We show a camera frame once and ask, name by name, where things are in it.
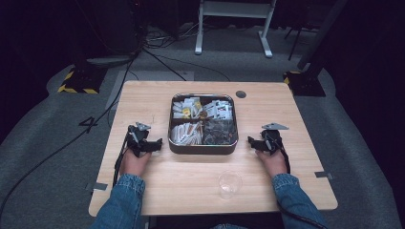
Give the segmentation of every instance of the clear plastic cup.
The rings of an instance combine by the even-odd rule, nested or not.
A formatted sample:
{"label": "clear plastic cup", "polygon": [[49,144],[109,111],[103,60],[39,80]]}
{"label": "clear plastic cup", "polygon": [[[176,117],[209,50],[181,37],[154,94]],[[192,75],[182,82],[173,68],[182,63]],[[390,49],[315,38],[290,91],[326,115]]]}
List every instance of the clear plastic cup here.
{"label": "clear plastic cup", "polygon": [[219,177],[221,198],[232,198],[242,188],[242,178],[234,171],[225,171]]}

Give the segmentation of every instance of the cable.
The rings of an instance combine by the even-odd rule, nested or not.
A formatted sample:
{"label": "cable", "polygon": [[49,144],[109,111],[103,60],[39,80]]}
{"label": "cable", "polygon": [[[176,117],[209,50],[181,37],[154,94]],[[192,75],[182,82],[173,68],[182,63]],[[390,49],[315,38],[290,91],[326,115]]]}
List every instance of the cable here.
{"label": "cable", "polygon": [[163,63],[163,61],[161,61],[157,56],[155,56],[153,53],[150,53],[149,51],[147,51],[146,49],[143,49],[146,53],[152,55],[155,59],[157,59],[162,65],[164,65],[167,69],[169,69],[170,71],[172,71],[174,74],[178,75],[182,80],[187,81],[184,77],[182,77],[179,73],[177,73],[176,71],[174,71],[172,68],[170,68],[169,66],[167,66],[165,63]]}
{"label": "cable", "polygon": [[110,124],[110,112],[111,112],[111,110],[112,109],[110,109],[109,111],[108,111],[108,113],[107,113],[107,124],[108,124],[108,126],[110,127],[110,129],[111,129],[111,124]]}
{"label": "cable", "polygon": [[231,80],[229,79],[229,77],[228,77],[226,74],[221,73],[221,72],[218,71],[218,70],[214,70],[214,69],[205,67],[205,66],[203,66],[203,65],[198,65],[198,64],[194,64],[194,63],[190,63],[190,62],[185,62],[185,61],[182,61],[182,60],[179,60],[179,59],[173,59],[173,58],[169,58],[169,57],[166,57],[166,56],[163,56],[163,55],[158,55],[158,54],[155,54],[155,56],[157,56],[157,57],[162,57],[162,58],[165,58],[165,59],[168,59],[168,60],[178,61],[178,62],[181,62],[181,63],[183,63],[183,64],[189,64],[189,65],[197,66],[197,67],[200,67],[200,68],[203,68],[203,69],[208,69],[208,70],[210,70],[210,71],[213,71],[213,72],[216,72],[216,73],[219,73],[219,74],[223,75],[229,82],[231,81]]}
{"label": "cable", "polygon": [[76,140],[78,140],[81,136],[83,136],[85,133],[87,133],[93,126],[95,126],[98,121],[104,117],[107,112],[109,112],[113,106],[115,105],[116,100],[118,99],[119,93],[122,90],[122,87],[125,83],[125,78],[126,75],[129,71],[129,68],[131,67],[132,63],[134,62],[135,58],[131,60],[130,64],[128,64],[127,69],[125,71],[125,75],[122,79],[122,83],[119,87],[118,93],[116,95],[116,97],[114,98],[113,102],[111,103],[111,105],[107,108],[107,110],[105,110],[97,119],[94,123],[91,123],[86,130],[82,131],[79,135],[75,136],[72,140],[70,140],[68,143],[66,143],[65,145],[63,145],[62,147],[60,147],[59,149],[57,149],[56,151],[54,151],[53,153],[51,153],[49,156],[45,157],[44,159],[42,159],[39,163],[37,163],[35,166],[33,166],[25,175],[23,175],[20,179],[18,179],[18,181],[12,186],[12,188],[9,190],[9,192],[6,194],[6,197],[3,199],[3,202],[1,204],[0,207],[0,228],[1,228],[1,218],[3,216],[3,211],[4,208],[6,206],[7,200],[9,199],[9,197],[11,196],[11,194],[14,192],[14,190],[18,187],[18,185],[27,177],[29,176],[34,170],[36,170],[39,166],[41,166],[43,163],[45,163],[47,160],[49,160],[50,158],[52,158],[53,156],[57,155],[58,153],[60,153],[62,150],[64,150],[66,147],[68,147],[69,145],[71,145],[72,143],[74,143]]}
{"label": "cable", "polygon": [[86,15],[86,12],[84,11],[84,9],[80,6],[80,4],[78,3],[77,0],[75,0],[75,3],[77,5],[77,7],[80,9],[83,17],[85,18],[86,22],[89,24],[90,28],[92,29],[93,33],[95,34],[96,38],[100,41],[100,43],[110,52],[115,53],[115,54],[123,54],[123,55],[128,55],[127,59],[124,60],[118,60],[115,62],[110,62],[110,63],[95,63],[95,62],[91,62],[88,61],[90,64],[95,65],[96,67],[99,68],[112,68],[112,67],[116,67],[116,66],[121,66],[124,64],[127,64],[129,62],[131,62],[131,59],[135,59],[137,57],[137,55],[140,52],[140,49],[142,47],[142,43],[144,40],[144,37],[142,35],[139,35],[139,33],[136,31],[137,34],[137,39],[138,39],[138,44],[137,47],[134,51],[132,52],[119,52],[119,50],[117,49],[112,49],[110,48],[105,42],[104,40],[100,37],[100,35],[97,33],[95,27],[93,26],[92,22],[90,21],[89,17]]}
{"label": "cable", "polygon": [[138,76],[134,73],[134,72],[132,72],[132,71],[129,71],[129,73],[131,73],[131,74],[133,74],[136,78],[137,78],[137,80],[139,81],[139,78],[138,78]]}

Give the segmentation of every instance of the blue jeans jacket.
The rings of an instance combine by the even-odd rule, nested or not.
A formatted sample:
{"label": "blue jeans jacket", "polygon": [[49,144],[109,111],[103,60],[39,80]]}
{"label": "blue jeans jacket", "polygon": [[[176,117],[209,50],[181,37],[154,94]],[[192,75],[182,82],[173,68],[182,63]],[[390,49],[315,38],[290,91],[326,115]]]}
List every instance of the blue jeans jacket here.
{"label": "blue jeans jacket", "polygon": [[[285,210],[326,226],[321,213],[307,194],[300,188],[297,177],[290,174],[277,175],[273,188],[278,202]],[[145,183],[140,177],[123,175],[113,188],[110,198],[99,210],[91,228],[143,228],[140,211]],[[283,214],[285,228],[316,228],[306,222]],[[245,229],[244,227],[221,224],[212,229]]]}

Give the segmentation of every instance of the metal tray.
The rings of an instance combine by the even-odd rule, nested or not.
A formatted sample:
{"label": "metal tray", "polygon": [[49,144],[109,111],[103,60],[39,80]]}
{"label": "metal tray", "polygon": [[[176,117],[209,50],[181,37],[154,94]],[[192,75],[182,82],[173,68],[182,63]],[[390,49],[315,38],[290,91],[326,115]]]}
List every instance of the metal tray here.
{"label": "metal tray", "polygon": [[[213,100],[221,100],[221,101],[227,101],[229,102],[229,105],[232,106],[230,109],[232,112],[232,118],[227,119],[227,120],[221,120],[221,119],[213,119],[213,118],[197,118],[197,119],[191,119],[191,118],[174,118],[173,117],[173,106],[174,102],[181,102],[184,101],[186,98],[191,98],[191,97],[199,97],[200,102],[202,106],[212,102]],[[202,124],[202,129],[203,129],[203,135],[202,135],[202,141],[206,142],[212,142],[215,140],[209,141],[208,138],[209,136],[213,136],[212,134],[215,134],[214,132],[220,132],[223,131],[221,134],[226,134],[230,133],[227,130],[231,130],[232,134],[229,134],[229,138],[223,137],[225,144],[204,144],[202,143],[201,145],[183,145],[176,143],[174,140],[172,140],[171,135],[172,135],[172,130],[175,128],[175,126],[182,125],[184,123],[197,123],[201,122]],[[209,130],[209,127],[214,127],[217,128],[217,130]],[[218,130],[219,127],[226,127],[224,129],[227,130]],[[169,128],[168,128],[168,140],[169,140],[169,147],[170,150],[176,154],[181,154],[181,155],[230,155],[234,152],[236,148],[236,144],[238,143],[239,140],[239,135],[238,135],[238,128],[237,128],[237,122],[236,122],[236,113],[235,113],[235,104],[233,102],[233,99],[226,94],[175,94],[172,98],[172,103],[170,107],[170,121],[169,121]]]}

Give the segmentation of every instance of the dark background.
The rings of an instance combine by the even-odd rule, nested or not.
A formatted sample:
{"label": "dark background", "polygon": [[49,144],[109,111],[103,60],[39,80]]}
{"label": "dark background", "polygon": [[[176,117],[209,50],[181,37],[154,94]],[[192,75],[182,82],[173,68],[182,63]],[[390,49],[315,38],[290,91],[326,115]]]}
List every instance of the dark background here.
{"label": "dark background", "polygon": [[[130,16],[128,11],[119,10],[125,10],[127,1],[118,1],[114,10],[108,11],[112,24],[122,25],[114,28],[105,21],[100,24],[107,15],[103,13],[109,7],[107,2],[101,1],[96,7],[92,1],[78,2],[87,19],[75,1],[2,1],[0,142],[27,111],[48,96],[46,84],[57,72],[82,57],[111,54],[93,30],[103,35],[109,46],[124,51],[134,48]],[[147,12],[145,20],[161,24],[164,15],[154,15],[162,9],[172,9],[174,12],[166,12],[179,16],[170,17],[176,25],[166,26],[172,29],[196,19],[198,1],[163,2],[165,5],[154,0],[148,9],[143,9]],[[403,9],[402,1],[348,1],[310,62],[325,68],[333,78],[336,96],[393,188],[404,225],[405,156],[400,144],[405,142],[402,134],[405,96],[401,79],[405,63]],[[276,7],[274,12],[273,27],[277,20],[281,26],[287,26],[281,19],[283,14],[277,11],[280,8]],[[123,47],[116,46],[118,43],[124,44]]]}

